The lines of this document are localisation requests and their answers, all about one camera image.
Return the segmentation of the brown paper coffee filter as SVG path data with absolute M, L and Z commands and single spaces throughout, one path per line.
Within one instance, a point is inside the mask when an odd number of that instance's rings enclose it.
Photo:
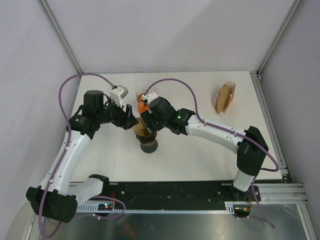
M 138 120 L 138 124 L 136 124 L 132 127 L 134 134 L 137 136 L 140 136 L 140 137 L 151 136 L 153 133 L 148 130 L 143 119 L 141 117 L 139 117 L 137 120 Z

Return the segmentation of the orange liquid glass beaker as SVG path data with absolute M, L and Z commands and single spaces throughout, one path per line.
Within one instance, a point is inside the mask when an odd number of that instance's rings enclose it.
M 142 95 L 145 93 L 144 90 L 140 90 L 136 94 L 137 100 L 137 111 L 139 114 L 144 113 L 149 110 L 148 105 L 142 101 Z

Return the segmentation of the olive green plastic dripper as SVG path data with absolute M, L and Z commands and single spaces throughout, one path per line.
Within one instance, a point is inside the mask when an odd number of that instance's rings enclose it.
M 150 135 L 144 136 L 144 135 L 135 135 L 136 139 L 142 144 L 152 144 L 156 140 L 157 133 L 152 133 Z

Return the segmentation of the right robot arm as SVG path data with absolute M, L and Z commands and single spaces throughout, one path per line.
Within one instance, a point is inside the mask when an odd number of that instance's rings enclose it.
M 235 129 L 205 121 L 192 110 L 176 110 L 167 99 L 154 92 L 141 95 L 141 101 L 147 110 L 140 116 L 149 132 L 167 128 L 175 135 L 203 138 L 235 153 L 237 173 L 230 194 L 237 201 L 243 201 L 248 196 L 251 183 L 258 176 L 269 151 L 258 128 Z

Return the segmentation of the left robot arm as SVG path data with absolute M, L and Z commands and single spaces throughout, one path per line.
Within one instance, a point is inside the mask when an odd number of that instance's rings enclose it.
M 88 90 L 83 104 L 67 121 L 67 132 L 63 144 L 38 187 L 29 187 L 26 198 L 33 211 L 62 223 L 69 223 L 79 205 L 92 199 L 107 199 L 111 194 L 109 178 L 99 174 L 90 175 L 86 181 L 70 187 L 71 178 L 87 146 L 103 124 L 113 124 L 128 130 L 138 124 L 132 106 L 123 106 L 128 94 L 124 86 L 115 86 L 110 95 L 100 90 Z

